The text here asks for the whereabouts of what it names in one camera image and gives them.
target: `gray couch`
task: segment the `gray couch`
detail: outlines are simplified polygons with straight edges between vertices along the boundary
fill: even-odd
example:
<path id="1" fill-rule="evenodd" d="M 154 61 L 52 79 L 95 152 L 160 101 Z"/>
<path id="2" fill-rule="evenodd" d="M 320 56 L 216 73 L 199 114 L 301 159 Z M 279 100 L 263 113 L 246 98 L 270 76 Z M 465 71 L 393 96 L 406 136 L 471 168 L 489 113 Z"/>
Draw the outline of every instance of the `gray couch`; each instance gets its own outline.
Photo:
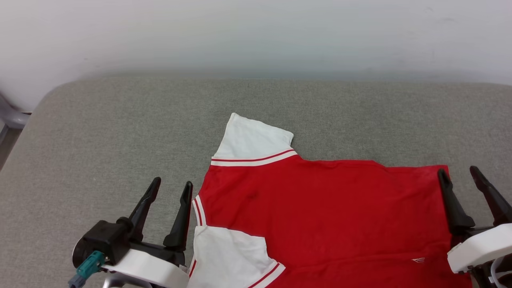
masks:
<path id="1" fill-rule="evenodd" d="M 155 176 L 162 186 L 144 235 L 160 244 L 185 182 L 194 183 L 194 196 L 199 191 L 231 112 L 293 132 L 292 146 L 305 159 L 447 164 L 477 225 L 491 224 L 492 216 L 470 165 L 512 201 L 509 86 L 77 81 L 40 103 L 0 172 L 1 286 L 65 287 L 76 241 L 100 219 L 128 216 Z M 188 261 L 192 240 L 189 234 Z M 100 287 L 103 277 L 94 275 L 87 286 Z"/>

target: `white sleeve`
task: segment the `white sleeve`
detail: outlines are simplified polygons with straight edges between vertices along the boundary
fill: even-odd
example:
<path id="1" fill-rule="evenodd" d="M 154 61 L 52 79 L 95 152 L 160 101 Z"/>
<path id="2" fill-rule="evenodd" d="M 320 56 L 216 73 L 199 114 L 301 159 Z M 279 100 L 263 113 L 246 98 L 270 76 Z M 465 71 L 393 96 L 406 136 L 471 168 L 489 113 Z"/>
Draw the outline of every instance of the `white sleeve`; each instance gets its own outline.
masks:
<path id="1" fill-rule="evenodd" d="M 265 238 L 197 226 L 187 288 L 263 288 L 285 267 L 267 255 Z"/>
<path id="2" fill-rule="evenodd" d="M 213 160 L 254 160 L 292 150 L 293 133 L 231 114 Z"/>

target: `gray chair leg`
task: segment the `gray chair leg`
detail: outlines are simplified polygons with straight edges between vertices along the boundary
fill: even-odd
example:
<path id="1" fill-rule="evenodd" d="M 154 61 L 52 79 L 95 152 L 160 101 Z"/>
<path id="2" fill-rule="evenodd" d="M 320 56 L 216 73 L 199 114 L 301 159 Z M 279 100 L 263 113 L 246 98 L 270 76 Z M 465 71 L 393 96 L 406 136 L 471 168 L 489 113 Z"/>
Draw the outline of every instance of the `gray chair leg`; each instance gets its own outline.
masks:
<path id="1" fill-rule="evenodd" d="M 0 122 L 0 144 L 4 141 L 5 135 L 7 135 L 7 130 L 9 130 L 9 127 Z"/>
<path id="2" fill-rule="evenodd" d="M 0 95 L 0 120 L 2 120 L 9 128 L 23 129 L 27 124 L 28 119 L 29 116 L 27 114 L 14 110 Z"/>

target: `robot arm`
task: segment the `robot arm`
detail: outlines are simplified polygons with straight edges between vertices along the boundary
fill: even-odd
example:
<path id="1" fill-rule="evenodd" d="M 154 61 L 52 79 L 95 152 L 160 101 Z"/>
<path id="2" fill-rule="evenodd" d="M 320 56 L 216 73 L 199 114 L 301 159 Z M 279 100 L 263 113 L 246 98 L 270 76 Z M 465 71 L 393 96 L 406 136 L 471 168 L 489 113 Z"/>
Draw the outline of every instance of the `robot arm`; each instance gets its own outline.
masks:
<path id="1" fill-rule="evenodd" d="M 444 208 L 452 249 L 448 263 L 454 273 L 470 273 L 480 288 L 512 287 L 512 207 L 476 166 L 470 167 L 473 180 L 493 214 L 492 227 L 474 228 L 453 193 L 453 184 L 444 170 L 439 170 Z"/>
<path id="2" fill-rule="evenodd" d="M 77 275 L 69 282 L 70 286 L 81 288 L 98 271 L 115 272 L 107 276 L 104 288 L 121 287 L 125 283 L 140 287 L 187 286 L 188 274 L 182 268 L 192 202 L 191 182 L 185 185 L 180 210 L 163 246 L 142 242 L 142 229 L 160 183 L 159 177 L 153 180 L 129 218 L 120 217 L 116 223 L 101 220 L 84 234 L 73 251 Z"/>

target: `sleeve stripe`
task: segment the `sleeve stripe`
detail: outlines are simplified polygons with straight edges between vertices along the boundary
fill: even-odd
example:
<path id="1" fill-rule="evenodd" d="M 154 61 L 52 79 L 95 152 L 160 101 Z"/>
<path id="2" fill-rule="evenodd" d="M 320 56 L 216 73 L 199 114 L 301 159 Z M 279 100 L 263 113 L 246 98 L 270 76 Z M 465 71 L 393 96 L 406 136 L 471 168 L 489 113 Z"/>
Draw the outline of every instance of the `sleeve stripe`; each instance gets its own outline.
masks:
<path id="1" fill-rule="evenodd" d="M 194 211 L 196 212 L 197 225 L 206 226 L 206 215 L 204 214 L 203 203 L 199 195 L 194 198 Z"/>
<path id="2" fill-rule="evenodd" d="M 194 263 L 192 264 L 192 268 L 190 268 L 190 273 L 188 274 L 188 277 L 192 277 L 192 273 L 194 272 L 194 268 L 196 267 L 197 261 L 194 260 Z"/>
<path id="3" fill-rule="evenodd" d="M 215 159 L 215 158 L 212 158 L 211 160 L 212 161 L 222 161 L 222 162 L 253 162 L 253 161 L 261 161 L 261 160 L 270 159 L 270 158 L 279 156 L 281 154 L 288 153 L 290 151 L 294 151 L 294 150 L 293 149 L 289 149 L 289 150 L 286 150 L 286 151 L 283 151 L 283 152 L 280 152 L 280 153 L 277 153 L 277 154 L 274 154 L 274 155 L 271 155 L 271 156 L 268 156 L 268 157 L 259 158 L 259 159 Z"/>
<path id="4" fill-rule="evenodd" d="M 260 280 L 258 280 L 253 285 L 249 286 L 249 288 L 264 288 L 270 285 L 274 280 L 281 275 L 281 273 L 285 270 L 284 265 L 281 263 L 277 263 L 270 272 L 265 274 Z"/>
<path id="5" fill-rule="evenodd" d="M 274 155 L 270 158 L 265 158 L 263 160 L 244 160 L 244 161 L 218 161 L 212 160 L 212 166 L 261 166 L 265 164 L 269 164 L 272 162 L 276 162 L 279 160 L 286 159 L 290 156 L 297 155 L 295 150 L 284 151 L 283 153 Z"/>

